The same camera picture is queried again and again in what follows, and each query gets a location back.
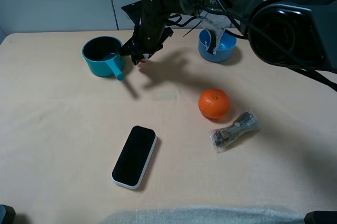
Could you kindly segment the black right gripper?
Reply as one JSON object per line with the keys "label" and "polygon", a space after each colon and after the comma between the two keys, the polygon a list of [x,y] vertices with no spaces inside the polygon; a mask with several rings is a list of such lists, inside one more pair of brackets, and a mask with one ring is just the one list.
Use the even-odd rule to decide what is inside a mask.
{"label": "black right gripper", "polygon": [[163,48],[162,35],[171,14],[182,14],[180,0],[140,0],[122,7],[134,22],[132,37],[118,49],[120,57],[131,56],[132,63],[145,63]]}

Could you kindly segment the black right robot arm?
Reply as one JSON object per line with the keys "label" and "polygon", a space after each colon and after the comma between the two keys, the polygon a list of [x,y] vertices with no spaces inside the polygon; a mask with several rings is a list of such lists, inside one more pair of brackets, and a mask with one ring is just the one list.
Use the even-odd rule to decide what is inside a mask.
{"label": "black right robot arm", "polygon": [[202,12],[227,16],[264,62],[296,68],[294,58],[336,71],[336,0],[140,0],[124,7],[135,26],[119,50],[137,64],[172,35],[173,18]]}

